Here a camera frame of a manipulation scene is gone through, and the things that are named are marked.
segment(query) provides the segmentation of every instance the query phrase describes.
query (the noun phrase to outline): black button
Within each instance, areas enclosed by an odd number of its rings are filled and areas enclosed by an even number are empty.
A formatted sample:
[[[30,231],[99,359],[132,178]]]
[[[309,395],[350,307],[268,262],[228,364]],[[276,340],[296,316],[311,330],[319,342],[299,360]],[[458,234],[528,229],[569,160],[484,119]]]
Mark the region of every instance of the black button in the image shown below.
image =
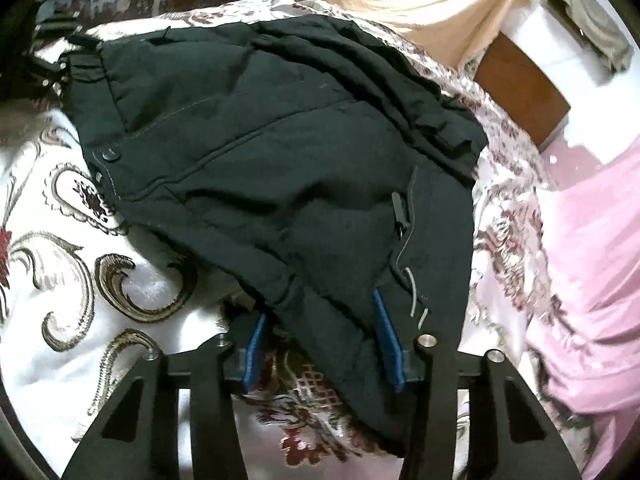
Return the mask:
[[[116,148],[108,148],[102,152],[102,158],[107,162],[115,162],[120,158],[120,151]]]

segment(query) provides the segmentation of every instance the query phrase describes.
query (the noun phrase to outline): metal screw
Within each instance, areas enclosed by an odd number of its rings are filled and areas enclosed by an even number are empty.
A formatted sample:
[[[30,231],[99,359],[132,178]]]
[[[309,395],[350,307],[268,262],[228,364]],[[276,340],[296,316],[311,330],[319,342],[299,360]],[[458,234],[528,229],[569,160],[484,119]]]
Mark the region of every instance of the metal screw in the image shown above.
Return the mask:
[[[504,354],[499,350],[489,350],[486,356],[489,358],[489,361],[493,361],[494,363],[504,361]]]
[[[160,357],[160,352],[158,351],[157,348],[148,348],[147,350],[144,351],[144,353],[142,354],[142,358],[145,361],[155,361],[156,359],[158,359]]]
[[[231,343],[231,341],[229,341],[228,337],[226,336],[226,333],[216,334],[214,337],[216,338],[216,344],[220,348]]]
[[[431,348],[432,346],[436,346],[437,343],[438,343],[438,340],[431,334],[422,334],[420,337],[418,337],[418,344],[426,348]]]

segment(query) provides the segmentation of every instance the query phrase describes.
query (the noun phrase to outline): pink fabric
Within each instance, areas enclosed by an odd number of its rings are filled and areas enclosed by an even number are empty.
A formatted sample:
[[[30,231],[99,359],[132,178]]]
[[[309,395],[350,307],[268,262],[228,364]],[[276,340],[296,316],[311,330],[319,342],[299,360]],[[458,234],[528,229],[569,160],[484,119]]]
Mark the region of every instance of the pink fabric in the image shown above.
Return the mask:
[[[597,415],[591,479],[640,411],[640,139],[599,173],[538,191],[554,323],[531,320],[527,339],[550,375],[546,393]]]

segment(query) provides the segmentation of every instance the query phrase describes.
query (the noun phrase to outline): bedsheet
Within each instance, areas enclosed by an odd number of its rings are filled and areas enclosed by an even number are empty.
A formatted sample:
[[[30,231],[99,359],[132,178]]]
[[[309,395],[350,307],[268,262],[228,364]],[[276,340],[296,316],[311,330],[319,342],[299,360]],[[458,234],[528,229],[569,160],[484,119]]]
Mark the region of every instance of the bedsheet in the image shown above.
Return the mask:
[[[92,34],[113,40],[167,27],[310,12],[354,20],[391,44],[422,76],[465,103],[484,127],[489,144],[476,169],[474,256],[460,350],[503,350],[583,468],[594,444],[590,425],[545,397],[539,359],[525,343],[529,320],[545,323],[553,313],[535,190],[554,184],[528,135],[477,84],[388,28],[319,0],[244,0],[108,23]],[[40,55],[55,60],[69,47],[61,40]],[[219,269],[196,264],[123,222],[92,184],[74,126],[55,103],[2,108],[0,140],[2,381],[22,428],[61,474],[144,349],[196,348],[226,330],[226,300],[250,300]],[[398,477],[401,460],[355,429],[331,384],[286,335],[270,347],[259,387],[235,399],[234,408],[251,480]],[[470,421],[463,390],[458,408],[455,476],[464,478]],[[180,394],[178,419],[180,466],[188,479],[187,392]]]

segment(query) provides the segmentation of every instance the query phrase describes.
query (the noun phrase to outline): white floor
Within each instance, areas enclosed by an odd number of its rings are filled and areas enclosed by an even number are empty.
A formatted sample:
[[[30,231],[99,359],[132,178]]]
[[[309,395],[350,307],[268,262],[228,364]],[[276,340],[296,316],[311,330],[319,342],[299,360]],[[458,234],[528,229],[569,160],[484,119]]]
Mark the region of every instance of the white floor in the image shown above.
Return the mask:
[[[634,46],[630,69],[613,78],[540,6],[515,13],[502,28],[571,105],[563,135],[543,154],[562,187],[599,170],[640,133],[640,49],[610,3],[598,1]]]

